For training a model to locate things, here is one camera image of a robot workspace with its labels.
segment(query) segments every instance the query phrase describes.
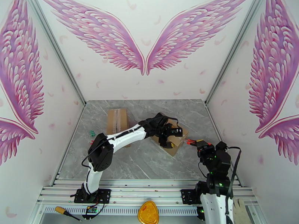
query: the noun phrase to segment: pink feather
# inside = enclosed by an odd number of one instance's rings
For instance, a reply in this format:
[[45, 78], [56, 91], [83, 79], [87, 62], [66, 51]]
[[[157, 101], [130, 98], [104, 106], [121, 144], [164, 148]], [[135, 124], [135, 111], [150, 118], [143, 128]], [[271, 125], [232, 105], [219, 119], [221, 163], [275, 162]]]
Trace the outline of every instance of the pink feather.
[[299, 115], [280, 119], [261, 133], [259, 138], [269, 136], [275, 139], [279, 155], [289, 158], [295, 165], [299, 163]]
[[0, 34], [1, 87], [17, 119], [32, 132], [43, 112], [38, 43], [25, 0], [14, 0]]
[[35, 139], [35, 137], [24, 126], [6, 118], [0, 118], [0, 165], [2, 159], [6, 162], [12, 154], [16, 156], [17, 146], [20, 140], [25, 137]]
[[187, 58], [224, 29], [245, 0], [214, 0], [174, 16], [164, 27], [147, 59], [147, 75], [154, 68], [166, 70]]
[[266, 129], [280, 114], [298, 76], [297, 27], [281, 0], [266, 0], [255, 38], [251, 64], [250, 112], [259, 117], [256, 132]]
[[125, 25], [116, 16], [73, 0], [44, 0], [58, 21], [87, 46], [117, 67], [144, 74], [144, 57]]

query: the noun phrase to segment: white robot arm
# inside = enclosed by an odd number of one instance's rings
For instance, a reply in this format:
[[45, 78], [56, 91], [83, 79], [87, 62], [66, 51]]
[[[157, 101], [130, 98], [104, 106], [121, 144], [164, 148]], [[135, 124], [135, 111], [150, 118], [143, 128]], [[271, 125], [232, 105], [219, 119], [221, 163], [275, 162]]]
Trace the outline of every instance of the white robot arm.
[[[168, 136], [182, 136], [182, 128], [174, 128], [167, 123], [168, 119], [174, 119], [158, 113], [154, 118], [148, 118], [139, 122], [134, 127], [123, 132], [107, 135], [97, 135], [88, 155], [82, 161], [82, 165], [88, 167], [88, 173], [81, 189], [77, 190], [75, 202], [94, 203], [99, 194], [99, 182], [103, 170], [107, 169], [111, 162], [113, 153], [138, 140], [150, 136], [159, 137], [162, 147], [172, 148], [167, 141]], [[198, 206], [200, 219], [205, 219], [207, 224], [233, 224], [232, 215], [232, 193], [228, 192], [231, 186], [227, 177], [230, 168], [230, 156], [225, 152], [226, 144], [220, 142], [216, 148], [203, 140], [188, 140], [190, 145], [197, 147], [197, 154], [209, 170], [207, 181], [199, 181], [194, 189], [196, 199], [187, 201], [188, 190], [181, 190], [184, 204], [201, 204]], [[88, 159], [88, 166], [83, 162]]]

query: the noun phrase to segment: green object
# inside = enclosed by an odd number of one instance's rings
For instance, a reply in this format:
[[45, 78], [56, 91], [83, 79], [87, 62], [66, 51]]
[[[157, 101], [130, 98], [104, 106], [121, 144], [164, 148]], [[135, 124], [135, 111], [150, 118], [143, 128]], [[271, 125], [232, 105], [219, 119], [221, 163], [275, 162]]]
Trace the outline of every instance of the green object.
[[90, 135], [91, 137], [94, 137], [96, 134], [95, 134], [95, 132], [94, 132], [93, 130], [90, 130], [90, 131], [89, 131], [89, 135]]

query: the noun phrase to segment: screwdriver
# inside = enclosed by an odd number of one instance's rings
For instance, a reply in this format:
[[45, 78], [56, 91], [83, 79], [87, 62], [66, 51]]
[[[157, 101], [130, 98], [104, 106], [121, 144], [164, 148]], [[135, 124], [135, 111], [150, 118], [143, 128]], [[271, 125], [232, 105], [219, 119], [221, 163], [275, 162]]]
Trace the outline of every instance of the screwdriver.
[[82, 220], [76, 218], [75, 216], [72, 216], [70, 213], [68, 213], [64, 208], [62, 207], [55, 207], [55, 211], [57, 211], [58, 213], [62, 214], [62, 215], [66, 215], [66, 216], [70, 216], [72, 218], [77, 219], [78, 221], [82, 222]]

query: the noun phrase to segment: wall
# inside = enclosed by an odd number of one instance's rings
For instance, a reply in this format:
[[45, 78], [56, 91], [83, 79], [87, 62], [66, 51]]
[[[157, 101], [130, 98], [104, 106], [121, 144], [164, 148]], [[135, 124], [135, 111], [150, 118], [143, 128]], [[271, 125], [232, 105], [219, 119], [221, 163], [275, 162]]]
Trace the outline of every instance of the wall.
[[86, 100], [205, 99], [252, 3], [38, 1]]
[[299, 201], [299, 0], [267, 1], [276, 10], [263, 2], [209, 108], [225, 141], [242, 148], [239, 177], [254, 188], [268, 223], [291, 224]]
[[13, 1], [0, 6], [0, 220], [23, 224], [55, 177], [82, 105], [32, 9], [27, 18], [26, 2]]

